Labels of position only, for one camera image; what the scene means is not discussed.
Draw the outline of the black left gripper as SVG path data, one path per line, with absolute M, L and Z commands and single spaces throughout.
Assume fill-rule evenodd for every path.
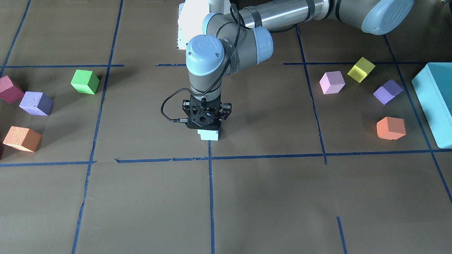
M 232 104 L 221 103 L 220 99 L 212 101 L 190 99 L 183 100 L 182 109 L 188 116 L 182 119 L 187 128 L 219 130 L 221 121 L 226 120 L 231 114 Z

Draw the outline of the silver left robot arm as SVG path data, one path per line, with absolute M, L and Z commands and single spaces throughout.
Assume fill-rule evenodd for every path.
M 274 0 L 228 13 L 211 12 L 201 21 L 201 34 L 186 45 L 190 99 L 186 118 L 171 119 L 187 128 L 217 131 L 231 114 L 221 103 L 224 76 L 260 64 L 273 54 L 272 34 L 310 20 L 335 19 L 365 33 L 383 35 L 408 16 L 413 0 Z

